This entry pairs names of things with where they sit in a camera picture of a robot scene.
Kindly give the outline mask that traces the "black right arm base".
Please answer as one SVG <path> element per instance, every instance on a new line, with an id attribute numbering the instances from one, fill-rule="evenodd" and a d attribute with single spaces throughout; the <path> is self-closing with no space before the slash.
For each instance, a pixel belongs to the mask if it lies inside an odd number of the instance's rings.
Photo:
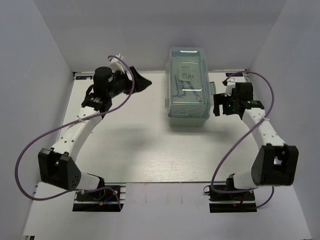
<path id="1" fill-rule="evenodd" d="M 209 196 L 210 213 L 252 213 L 257 212 L 256 198 L 252 190 L 236 193 L 234 173 L 230 174 L 225 182 L 215 182 L 214 188 L 219 191 L 233 193 L 219 193 L 212 190 L 211 185 L 203 188 L 203 193 Z"/>

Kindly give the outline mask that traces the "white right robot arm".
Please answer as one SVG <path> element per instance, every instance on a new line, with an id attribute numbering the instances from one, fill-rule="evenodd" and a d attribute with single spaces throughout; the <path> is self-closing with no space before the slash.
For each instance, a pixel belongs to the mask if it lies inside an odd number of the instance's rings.
<path id="1" fill-rule="evenodd" d="M 267 120 L 264 105 L 254 99 L 250 82 L 225 81 L 225 93 L 213 96 L 215 116 L 238 115 L 249 128 L 259 149 L 248 171 L 231 174 L 226 181 L 226 195 L 236 200 L 260 186 L 290 186 L 295 179 L 299 151 L 279 137 Z"/>

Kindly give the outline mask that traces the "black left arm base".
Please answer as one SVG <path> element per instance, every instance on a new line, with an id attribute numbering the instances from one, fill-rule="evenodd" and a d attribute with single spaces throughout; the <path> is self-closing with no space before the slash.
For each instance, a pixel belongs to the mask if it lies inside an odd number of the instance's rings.
<path id="1" fill-rule="evenodd" d="M 109 185 L 110 189 L 97 192 L 77 192 L 73 201 L 73 212 L 116 213 L 124 206 L 126 198 L 126 184 L 116 183 Z"/>

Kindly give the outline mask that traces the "large brown hex key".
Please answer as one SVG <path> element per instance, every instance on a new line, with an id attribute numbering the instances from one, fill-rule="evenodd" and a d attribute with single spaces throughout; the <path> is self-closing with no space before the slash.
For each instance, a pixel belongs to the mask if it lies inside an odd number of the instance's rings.
<path id="1" fill-rule="evenodd" d="M 175 86 L 176 86 L 176 97 L 183 98 L 187 95 L 187 93 L 193 93 L 196 96 L 198 92 L 201 92 L 201 88 L 195 88 L 190 80 L 181 80 L 177 76 L 175 76 Z"/>

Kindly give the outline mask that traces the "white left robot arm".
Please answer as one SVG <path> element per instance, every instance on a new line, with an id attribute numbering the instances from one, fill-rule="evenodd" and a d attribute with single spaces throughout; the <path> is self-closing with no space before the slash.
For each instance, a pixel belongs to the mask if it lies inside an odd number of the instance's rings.
<path id="1" fill-rule="evenodd" d="M 95 70 L 93 83 L 88 87 L 79 109 L 79 119 L 50 149 L 43 148 L 38 154 L 40 178 L 44 183 L 67 191 L 88 191 L 96 200 L 105 196 L 104 179 L 81 172 L 76 160 L 90 133 L 104 118 L 101 113 L 112 107 L 112 99 L 120 94 L 142 92 L 152 84 L 133 66 L 129 69 L 133 79 L 106 66 Z"/>

